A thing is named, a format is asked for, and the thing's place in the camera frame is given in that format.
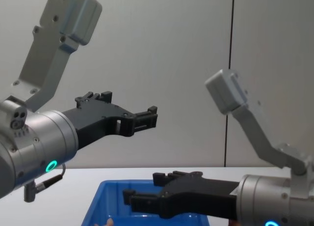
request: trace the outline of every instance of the white table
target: white table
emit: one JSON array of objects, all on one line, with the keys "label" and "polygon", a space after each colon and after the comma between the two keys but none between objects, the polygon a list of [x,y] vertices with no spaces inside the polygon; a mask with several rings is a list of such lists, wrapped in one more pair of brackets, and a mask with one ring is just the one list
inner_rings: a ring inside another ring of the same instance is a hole
[{"label": "white table", "polygon": [[[68,169],[64,179],[39,193],[33,203],[23,201],[23,188],[0,199],[0,226],[80,226],[102,181],[152,179],[154,172],[202,171],[205,178],[240,181],[246,174],[288,177],[288,169],[278,168],[146,168]],[[56,169],[37,180],[60,173]],[[209,217],[211,226],[227,226],[228,221]]]}]

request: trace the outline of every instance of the black bracket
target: black bracket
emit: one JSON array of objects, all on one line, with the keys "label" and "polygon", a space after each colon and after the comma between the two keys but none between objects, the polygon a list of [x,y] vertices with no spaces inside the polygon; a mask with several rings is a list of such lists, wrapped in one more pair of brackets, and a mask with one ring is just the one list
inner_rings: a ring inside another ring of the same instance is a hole
[{"label": "black bracket", "polygon": [[75,109],[63,113],[77,131],[79,149],[107,135],[130,137],[135,132],[156,127],[157,107],[131,113],[112,104],[111,99],[112,92],[109,91],[101,94],[89,92],[75,99]]},{"label": "black bracket", "polygon": [[236,220],[236,196],[231,195],[237,182],[204,179],[202,172],[174,171],[165,175],[154,173],[154,185],[163,189],[159,194],[124,190],[124,203],[133,212],[158,214],[169,219],[181,213],[199,213]]}]

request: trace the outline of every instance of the blue plastic bin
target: blue plastic bin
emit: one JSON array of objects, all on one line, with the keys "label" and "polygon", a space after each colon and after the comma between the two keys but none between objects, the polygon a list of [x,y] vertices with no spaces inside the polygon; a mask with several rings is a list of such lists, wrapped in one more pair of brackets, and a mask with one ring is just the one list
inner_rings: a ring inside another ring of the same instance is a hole
[{"label": "blue plastic bin", "polygon": [[158,215],[133,213],[130,206],[124,205],[123,190],[134,189],[139,192],[158,193],[151,180],[117,180],[102,182],[88,209],[82,226],[104,226],[112,218],[114,226],[209,226],[207,216],[181,214],[169,220]]}]

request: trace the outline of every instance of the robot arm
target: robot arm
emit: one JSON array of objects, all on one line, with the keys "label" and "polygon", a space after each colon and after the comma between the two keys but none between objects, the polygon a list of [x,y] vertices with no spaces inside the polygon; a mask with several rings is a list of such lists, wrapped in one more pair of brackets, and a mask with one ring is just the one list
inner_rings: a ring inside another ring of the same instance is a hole
[{"label": "robot arm", "polygon": [[62,179],[34,180],[106,136],[132,136],[153,128],[157,107],[130,113],[112,93],[87,93],[66,112],[33,113],[53,96],[71,53],[86,45],[102,6],[96,0],[48,0],[19,78],[0,99],[0,198],[25,186],[25,201]]},{"label": "robot arm", "polygon": [[280,168],[291,168],[291,178],[246,175],[240,183],[203,179],[202,173],[156,173],[158,195],[124,191],[133,211],[171,218],[180,213],[200,213],[231,220],[242,226],[314,225],[314,174],[311,156],[274,139],[260,102],[248,99],[238,73],[219,71],[206,86],[223,114],[240,123],[258,156]]}]

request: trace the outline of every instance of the glowing indicator light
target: glowing indicator light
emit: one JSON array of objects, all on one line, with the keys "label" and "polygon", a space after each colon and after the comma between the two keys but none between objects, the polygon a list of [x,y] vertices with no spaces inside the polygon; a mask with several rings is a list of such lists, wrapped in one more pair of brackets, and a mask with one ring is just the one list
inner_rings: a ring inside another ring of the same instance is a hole
[{"label": "glowing indicator light", "polygon": [[276,222],[274,221],[268,221],[265,226],[279,226],[279,224],[277,224]]},{"label": "glowing indicator light", "polygon": [[49,172],[51,170],[53,170],[54,168],[56,168],[56,166],[58,165],[57,161],[51,161],[46,168],[46,172]]}]

